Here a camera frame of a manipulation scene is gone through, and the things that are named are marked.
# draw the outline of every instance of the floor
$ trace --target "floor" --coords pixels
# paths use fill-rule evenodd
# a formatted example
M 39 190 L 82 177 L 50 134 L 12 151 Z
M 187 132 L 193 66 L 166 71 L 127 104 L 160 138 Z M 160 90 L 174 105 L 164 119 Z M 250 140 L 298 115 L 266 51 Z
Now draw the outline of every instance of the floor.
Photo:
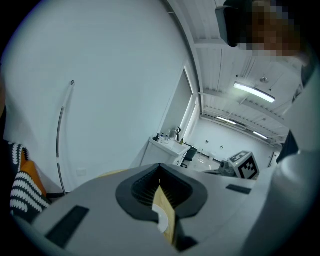
M 189 162 L 187 165 L 188 170 L 204 172 L 209 170 L 218 170 L 220 163 L 214 160 L 211 161 L 208 157 L 197 153 L 193 157 L 192 162 Z

